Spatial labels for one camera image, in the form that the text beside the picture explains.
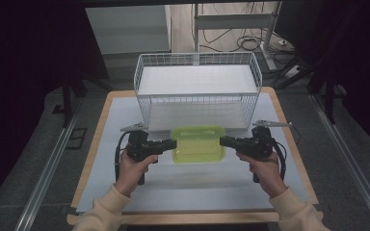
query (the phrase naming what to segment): black stand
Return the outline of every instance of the black stand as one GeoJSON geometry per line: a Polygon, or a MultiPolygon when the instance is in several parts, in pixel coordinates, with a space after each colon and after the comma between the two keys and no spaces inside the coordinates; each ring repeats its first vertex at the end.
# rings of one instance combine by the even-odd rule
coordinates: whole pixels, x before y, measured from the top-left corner
{"type": "Polygon", "coordinates": [[[70,89],[73,90],[76,97],[85,97],[87,89],[83,81],[77,76],[77,73],[64,74],[62,78],[63,103],[65,104],[65,122],[64,127],[67,127],[71,120],[71,99],[70,89]]]}
{"type": "Polygon", "coordinates": [[[308,93],[318,93],[320,91],[320,88],[326,83],[325,113],[332,124],[334,124],[332,116],[332,103],[334,99],[334,76],[333,73],[329,71],[329,69],[331,69],[335,65],[334,52],[337,50],[339,43],[341,42],[344,34],[347,32],[361,4],[362,0],[349,2],[348,8],[345,8],[346,11],[344,12],[344,16],[339,24],[337,31],[335,32],[335,36],[332,38],[332,41],[328,49],[326,50],[325,55],[320,59],[320,61],[304,70],[299,71],[299,73],[297,73],[290,79],[275,86],[276,90],[284,89],[287,86],[307,76],[308,74],[314,72],[314,76],[312,76],[310,82],[307,85],[307,91],[308,93]]]}

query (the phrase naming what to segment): human hand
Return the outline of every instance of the human hand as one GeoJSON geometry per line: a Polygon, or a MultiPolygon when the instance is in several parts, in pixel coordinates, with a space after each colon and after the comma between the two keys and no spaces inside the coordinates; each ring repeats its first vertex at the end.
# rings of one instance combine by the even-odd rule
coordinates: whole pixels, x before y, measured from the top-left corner
{"type": "Polygon", "coordinates": [[[273,152],[266,161],[257,161],[247,155],[236,152],[242,161],[250,165],[250,171],[260,179],[260,186],[271,198],[274,198],[287,190],[287,186],[281,180],[278,170],[278,154],[273,152]]]}
{"type": "Polygon", "coordinates": [[[114,187],[116,190],[130,197],[135,191],[143,173],[148,171],[148,166],[158,160],[157,155],[148,156],[141,162],[135,162],[127,156],[127,150],[124,150],[120,155],[119,160],[119,179],[114,187]]]}

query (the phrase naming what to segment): beige sleeve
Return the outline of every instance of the beige sleeve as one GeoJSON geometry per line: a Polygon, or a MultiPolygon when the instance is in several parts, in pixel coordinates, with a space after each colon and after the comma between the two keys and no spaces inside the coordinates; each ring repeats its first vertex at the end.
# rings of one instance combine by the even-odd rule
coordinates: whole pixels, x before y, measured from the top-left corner
{"type": "Polygon", "coordinates": [[[290,189],[270,199],[270,203],[280,216],[278,226],[282,231],[329,230],[324,226],[314,206],[301,201],[290,189]]]}
{"type": "Polygon", "coordinates": [[[121,211],[129,201],[113,185],[103,197],[94,200],[92,209],[80,216],[73,230],[118,230],[121,211]]]}

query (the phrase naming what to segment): green plastic container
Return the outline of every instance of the green plastic container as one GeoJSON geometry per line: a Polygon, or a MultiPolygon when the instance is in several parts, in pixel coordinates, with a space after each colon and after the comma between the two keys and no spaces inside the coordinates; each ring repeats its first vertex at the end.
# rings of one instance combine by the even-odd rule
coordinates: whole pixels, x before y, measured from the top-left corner
{"type": "Polygon", "coordinates": [[[176,141],[172,159],[176,164],[219,162],[225,156],[225,148],[219,137],[225,129],[217,125],[176,127],[171,137],[176,141]]]}

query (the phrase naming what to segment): white wire basket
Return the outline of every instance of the white wire basket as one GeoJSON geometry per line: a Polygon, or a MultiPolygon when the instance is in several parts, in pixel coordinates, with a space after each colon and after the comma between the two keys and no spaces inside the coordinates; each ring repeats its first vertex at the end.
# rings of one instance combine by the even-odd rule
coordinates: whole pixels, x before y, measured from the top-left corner
{"type": "Polygon", "coordinates": [[[134,89],[149,131],[248,129],[262,86],[252,52],[143,54],[134,89]]]}

